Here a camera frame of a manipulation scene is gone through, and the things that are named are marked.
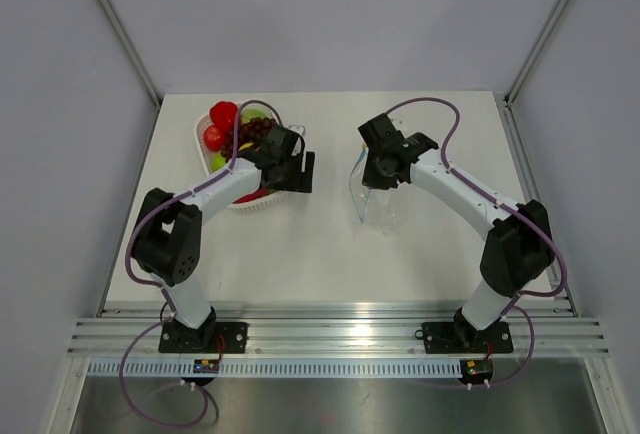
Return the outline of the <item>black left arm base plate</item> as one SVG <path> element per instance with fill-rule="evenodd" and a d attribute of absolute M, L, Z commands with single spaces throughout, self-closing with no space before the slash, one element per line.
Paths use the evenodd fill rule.
<path fill-rule="evenodd" d="M 218 353 L 243 354 L 249 325 L 244 322 L 216 321 L 199 329 L 188 328 L 178 321 L 162 327 L 158 351 L 168 354 Z"/>

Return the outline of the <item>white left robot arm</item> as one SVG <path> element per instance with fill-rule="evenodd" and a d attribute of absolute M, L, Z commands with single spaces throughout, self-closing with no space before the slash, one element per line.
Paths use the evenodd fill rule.
<path fill-rule="evenodd" d="M 195 278 L 203 227 L 260 189 L 310 193 L 314 163 L 304 129 L 276 125 L 258 146 L 243 149 L 185 192 L 155 188 L 144 197 L 126 247 L 125 270 L 134 282 L 160 289 L 191 350 L 206 351 L 216 339 L 214 309 Z"/>

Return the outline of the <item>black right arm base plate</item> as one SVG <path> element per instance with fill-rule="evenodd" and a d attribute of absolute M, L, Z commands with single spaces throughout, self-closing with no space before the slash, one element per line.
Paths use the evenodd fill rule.
<path fill-rule="evenodd" d="M 424 322 L 414 331 L 427 354 L 511 354 L 514 352 L 511 331 L 506 322 L 496 322 L 488 329 L 470 334 L 462 340 L 453 321 Z"/>

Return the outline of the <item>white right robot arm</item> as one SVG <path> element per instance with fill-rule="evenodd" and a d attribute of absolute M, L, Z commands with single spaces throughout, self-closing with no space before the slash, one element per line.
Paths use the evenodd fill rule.
<path fill-rule="evenodd" d="M 407 183 L 420 188 L 459 215 L 484 241 L 482 280 L 456 313 L 453 328 L 460 347 L 478 349 L 516 295 L 555 261 L 546 242 L 546 209 L 537 201 L 518 204 L 490 194 L 486 186 L 447 165 L 436 141 L 422 133 L 404 136 L 386 114 L 358 131 L 368 149 L 365 187 L 388 190 Z"/>

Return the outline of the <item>clear zip bag blue zipper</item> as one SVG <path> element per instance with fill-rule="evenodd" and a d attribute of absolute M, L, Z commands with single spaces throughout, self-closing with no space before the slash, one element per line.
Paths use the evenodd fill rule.
<path fill-rule="evenodd" d="M 379 190 L 363 184 L 368 147 L 362 144 L 349 174 L 349 194 L 359 223 L 385 236 L 409 226 L 411 194 L 407 187 Z"/>

